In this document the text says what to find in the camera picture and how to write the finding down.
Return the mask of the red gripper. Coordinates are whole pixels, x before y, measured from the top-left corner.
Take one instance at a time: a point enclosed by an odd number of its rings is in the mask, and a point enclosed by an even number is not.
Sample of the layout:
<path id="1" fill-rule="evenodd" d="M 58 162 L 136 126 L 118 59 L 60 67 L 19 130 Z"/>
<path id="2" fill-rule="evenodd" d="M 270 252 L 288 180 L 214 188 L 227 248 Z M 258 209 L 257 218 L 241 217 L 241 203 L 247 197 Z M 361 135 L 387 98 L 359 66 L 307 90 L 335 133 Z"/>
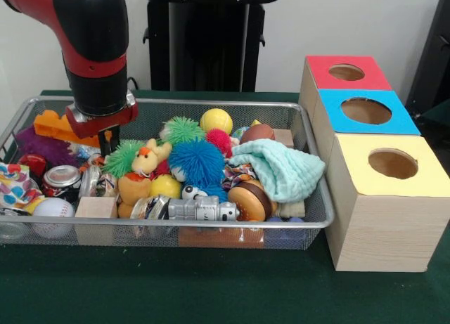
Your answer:
<path id="1" fill-rule="evenodd" d="M 106 156 L 111 153 L 111 145 L 120 144 L 120 126 L 133 122 L 138 116 L 138 111 L 136 99 L 133 93 L 128 91 L 126 105 L 112 115 L 88 116 L 79 111 L 75 104 L 71 104 L 66 107 L 65 116 L 78 138 L 87 138 L 98 134 L 101 155 Z"/>

